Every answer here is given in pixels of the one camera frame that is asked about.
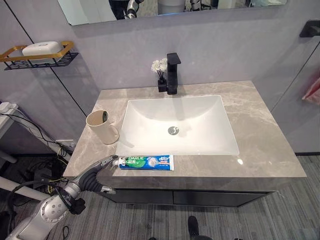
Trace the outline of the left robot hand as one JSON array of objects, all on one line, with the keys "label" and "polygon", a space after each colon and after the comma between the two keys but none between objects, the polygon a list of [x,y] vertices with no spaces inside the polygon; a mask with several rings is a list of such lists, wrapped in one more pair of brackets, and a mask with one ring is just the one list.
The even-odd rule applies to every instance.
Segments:
[{"label": "left robot hand", "polygon": [[82,192],[89,191],[94,193],[105,193],[114,195],[116,191],[110,186],[101,184],[97,180],[97,175],[100,171],[105,169],[110,163],[118,159],[118,155],[110,155],[104,157],[87,167],[84,171],[80,173],[80,175],[75,177],[71,182],[76,184]]}]

